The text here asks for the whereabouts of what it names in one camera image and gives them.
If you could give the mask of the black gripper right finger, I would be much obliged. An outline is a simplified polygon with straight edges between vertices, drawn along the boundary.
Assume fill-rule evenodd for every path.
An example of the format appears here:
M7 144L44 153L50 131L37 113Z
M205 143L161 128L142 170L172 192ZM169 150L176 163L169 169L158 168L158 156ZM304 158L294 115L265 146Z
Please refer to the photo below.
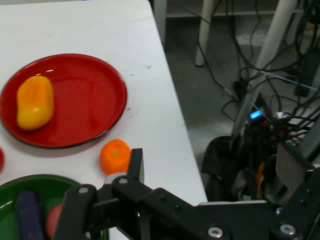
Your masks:
M194 206L163 188L149 188L143 183L143 178L143 150L134 148L126 176L112 183L114 194L120 200L157 217L180 220L196 216L197 209Z

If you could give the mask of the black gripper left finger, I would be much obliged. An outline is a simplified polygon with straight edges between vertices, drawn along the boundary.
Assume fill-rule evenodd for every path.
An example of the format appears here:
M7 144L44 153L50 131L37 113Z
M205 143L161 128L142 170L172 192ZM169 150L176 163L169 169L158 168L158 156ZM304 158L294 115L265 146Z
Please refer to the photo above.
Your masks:
M67 190L53 238L55 240L89 240L87 223L96 198L97 189L90 184Z

